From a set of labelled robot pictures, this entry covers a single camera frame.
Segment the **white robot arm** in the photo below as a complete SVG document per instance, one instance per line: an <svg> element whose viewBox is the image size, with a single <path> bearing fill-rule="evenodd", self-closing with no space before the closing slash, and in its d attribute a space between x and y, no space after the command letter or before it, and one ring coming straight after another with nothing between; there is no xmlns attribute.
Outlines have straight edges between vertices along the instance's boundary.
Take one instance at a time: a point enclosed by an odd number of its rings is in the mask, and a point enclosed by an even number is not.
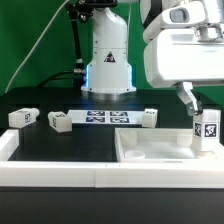
<svg viewBox="0 0 224 224"><path fill-rule="evenodd" d="M82 90L99 99L135 90L127 62L127 24L111 11L117 3L132 2L139 4L144 27L147 82L176 88L188 114L201 114L192 89L224 85L224 0L80 0L93 12L93 56Z"/></svg>

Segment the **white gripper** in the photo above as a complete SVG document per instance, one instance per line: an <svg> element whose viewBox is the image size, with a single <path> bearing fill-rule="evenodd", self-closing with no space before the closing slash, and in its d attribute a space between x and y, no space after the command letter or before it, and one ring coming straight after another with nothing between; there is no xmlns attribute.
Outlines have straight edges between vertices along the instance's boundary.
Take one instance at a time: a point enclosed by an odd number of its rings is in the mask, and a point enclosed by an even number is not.
<svg viewBox="0 0 224 224"><path fill-rule="evenodd" d="M192 92L192 83L224 83L224 43L200 43L192 29L166 29L145 47L144 67L152 87L168 88L178 83L177 95L188 115L200 115L203 108Z"/></svg>

